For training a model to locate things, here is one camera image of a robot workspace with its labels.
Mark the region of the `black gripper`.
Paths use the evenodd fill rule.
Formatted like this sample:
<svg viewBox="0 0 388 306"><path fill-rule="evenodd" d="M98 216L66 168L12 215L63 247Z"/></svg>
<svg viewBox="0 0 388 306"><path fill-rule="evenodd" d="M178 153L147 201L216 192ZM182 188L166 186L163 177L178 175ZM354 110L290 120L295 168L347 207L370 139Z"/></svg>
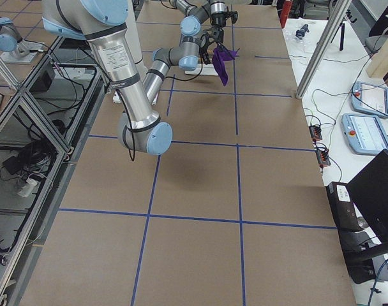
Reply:
<svg viewBox="0 0 388 306"><path fill-rule="evenodd" d="M222 45L224 40L224 30L221 27L211 27L203 31L200 37L200 58L204 64L210 64L208 48L215 43Z"/></svg>
<svg viewBox="0 0 388 306"><path fill-rule="evenodd" d="M211 14L211 25L215 27L224 28L227 24L227 20L230 19L231 23L236 23L238 19L237 11L223 11Z"/></svg>

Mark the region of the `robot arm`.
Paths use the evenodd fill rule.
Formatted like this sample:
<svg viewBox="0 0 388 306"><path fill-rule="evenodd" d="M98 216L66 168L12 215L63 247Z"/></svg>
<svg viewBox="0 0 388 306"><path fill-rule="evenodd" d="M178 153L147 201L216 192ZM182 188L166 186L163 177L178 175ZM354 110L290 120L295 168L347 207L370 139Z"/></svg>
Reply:
<svg viewBox="0 0 388 306"><path fill-rule="evenodd" d="M230 19L234 24L238 19L237 11L230 11L224 1L206 1L204 4L191 4L189 1L168 1L168 8L179 10L184 15L184 21L196 20L200 25L210 21L207 31L222 32Z"/></svg>
<svg viewBox="0 0 388 306"><path fill-rule="evenodd" d="M163 122L152 108L163 81L172 66L185 71L197 67L200 49L205 45L201 25L210 20L211 28L223 32L228 10L223 1L208 1L202 6L187 1L171 1L182 13L178 47L157 50L151 69L140 77L127 39L127 1L42 1L45 30L65 38L88 42L95 61L115 90L124 112L119 121L119 142L130 152L162 155L172 142L170 124Z"/></svg>

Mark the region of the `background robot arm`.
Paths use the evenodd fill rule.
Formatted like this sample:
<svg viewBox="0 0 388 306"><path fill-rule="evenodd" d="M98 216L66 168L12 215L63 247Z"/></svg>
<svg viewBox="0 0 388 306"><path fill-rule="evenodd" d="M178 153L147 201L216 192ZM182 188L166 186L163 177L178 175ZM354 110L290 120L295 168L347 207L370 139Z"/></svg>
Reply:
<svg viewBox="0 0 388 306"><path fill-rule="evenodd" d="M21 36L10 18L0 17L0 51L4 62L30 64L39 48L39 43L31 43Z"/></svg>

